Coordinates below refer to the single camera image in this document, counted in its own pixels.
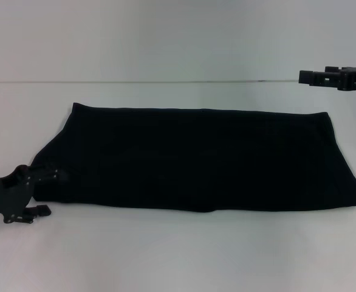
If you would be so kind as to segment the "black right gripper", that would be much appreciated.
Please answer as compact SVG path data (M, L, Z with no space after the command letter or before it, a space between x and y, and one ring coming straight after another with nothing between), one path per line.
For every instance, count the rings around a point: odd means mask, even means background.
M339 91L356 91L356 67L326 66L324 72L300 71L298 83L337 88Z

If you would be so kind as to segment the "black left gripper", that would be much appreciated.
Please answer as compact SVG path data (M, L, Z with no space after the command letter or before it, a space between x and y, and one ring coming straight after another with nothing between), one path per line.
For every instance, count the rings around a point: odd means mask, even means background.
M0 214L4 223L32 224L38 217L48 217L52 211L47 205L26 207L32 197L30 183L41 184L67 181L68 173L55 165L19 165L11 174L0 178Z

